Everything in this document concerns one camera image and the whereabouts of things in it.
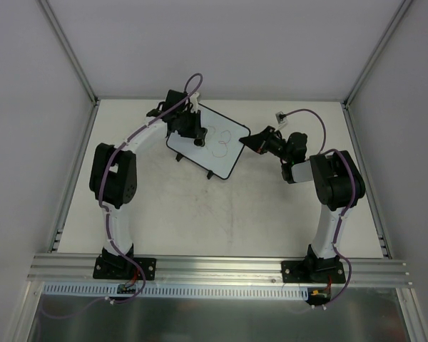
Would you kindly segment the white whiteboard black frame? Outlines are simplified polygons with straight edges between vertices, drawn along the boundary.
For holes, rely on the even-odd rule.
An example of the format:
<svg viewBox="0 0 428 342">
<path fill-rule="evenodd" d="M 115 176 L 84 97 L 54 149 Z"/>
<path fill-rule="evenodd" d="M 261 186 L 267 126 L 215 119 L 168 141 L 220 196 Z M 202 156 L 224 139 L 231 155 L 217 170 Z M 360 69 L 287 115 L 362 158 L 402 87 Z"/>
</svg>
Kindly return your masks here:
<svg viewBox="0 0 428 342">
<path fill-rule="evenodd" d="M 215 176 L 226 180 L 244 149 L 239 139 L 249 136 L 250 129 L 203 104 L 200 105 L 200 111 L 201 125 L 208 130 L 205 146 L 197 147 L 193 139 L 183 138 L 177 133 L 169 135 L 166 145 L 185 159 L 206 171 L 212 170 Z"/>
</svg>

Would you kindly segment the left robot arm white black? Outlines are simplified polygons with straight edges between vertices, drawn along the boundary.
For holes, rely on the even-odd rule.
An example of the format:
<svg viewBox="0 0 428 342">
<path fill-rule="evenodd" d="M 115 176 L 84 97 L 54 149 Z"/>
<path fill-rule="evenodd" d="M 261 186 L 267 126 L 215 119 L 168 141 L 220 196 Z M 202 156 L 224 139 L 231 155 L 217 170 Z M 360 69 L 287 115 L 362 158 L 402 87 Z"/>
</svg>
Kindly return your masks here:
<svg viewBox="0 0 428 342">
<path fill-rule="evenodd" d="M 144 124 L 123 142 L 97 145 L 89 189 L 103 213 L 106 242 L 96 258 L 95 279 L 154 280 L 156 260 L 134 255 L 126 208 L 138 190 L 138 155 L 172 133 L 201 145 L 206 132 L 201 125 L 198 92 L 170 90 L 165 100 L 147 113 Z"/>
</svg>

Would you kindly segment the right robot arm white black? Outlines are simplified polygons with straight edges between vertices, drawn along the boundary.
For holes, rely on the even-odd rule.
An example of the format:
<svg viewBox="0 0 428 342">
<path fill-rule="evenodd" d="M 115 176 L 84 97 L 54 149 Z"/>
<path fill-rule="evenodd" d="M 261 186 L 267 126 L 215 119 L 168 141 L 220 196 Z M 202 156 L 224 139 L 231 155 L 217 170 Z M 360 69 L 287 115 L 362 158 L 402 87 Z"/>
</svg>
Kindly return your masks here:
<svg viewBox="0 0 428 342">
<path fill-rule="evenodd" d="M 304 259 L 282 261 L 282 281 L 286 284 L 346 283 L 338 242 L 351 209 L 366 192 L 365 182 L 349 152 L 330 150 L 307 157 L 306 134 L 295 132 L 284 139 L 270 126 L 239 141 L 257 154 L 269 152 L 278 157 L 286 183 L 312 182 L 321 204 L 317 231 Z"/>
</svg>

